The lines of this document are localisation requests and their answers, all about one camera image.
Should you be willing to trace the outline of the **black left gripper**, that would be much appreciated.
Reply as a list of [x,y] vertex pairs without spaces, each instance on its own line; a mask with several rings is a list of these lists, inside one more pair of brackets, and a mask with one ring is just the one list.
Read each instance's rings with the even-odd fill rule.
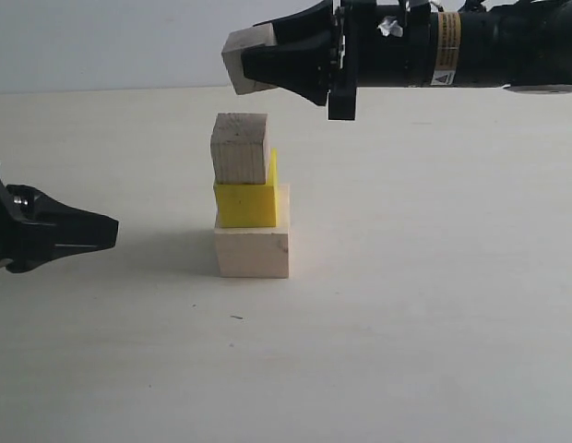
[[[51,248],[30,249],[32,219],[47,228]],[[58,259],[112,249],[118,228],[109,216],[67,206],[32,186],[6,186],[0,178],[0,269],[31,272]]]

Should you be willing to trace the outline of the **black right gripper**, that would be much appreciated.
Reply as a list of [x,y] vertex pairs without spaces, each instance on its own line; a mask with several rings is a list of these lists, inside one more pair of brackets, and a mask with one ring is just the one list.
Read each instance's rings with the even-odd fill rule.
[[243,54],[247,78],[294,93],[328,119],[353,121],[360,88],[411,88],[433,70],[434,12],[428,1],[319,1],[302,11],[255,24],[254,49]]

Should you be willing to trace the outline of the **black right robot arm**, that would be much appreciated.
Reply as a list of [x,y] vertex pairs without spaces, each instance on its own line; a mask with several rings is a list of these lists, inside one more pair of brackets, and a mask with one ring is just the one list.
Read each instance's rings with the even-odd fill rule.
[[361,88],[572,92],[572,1],[323,1],[269,26],[274,42],[242,53],[244,77],[331,120],[355,118]]

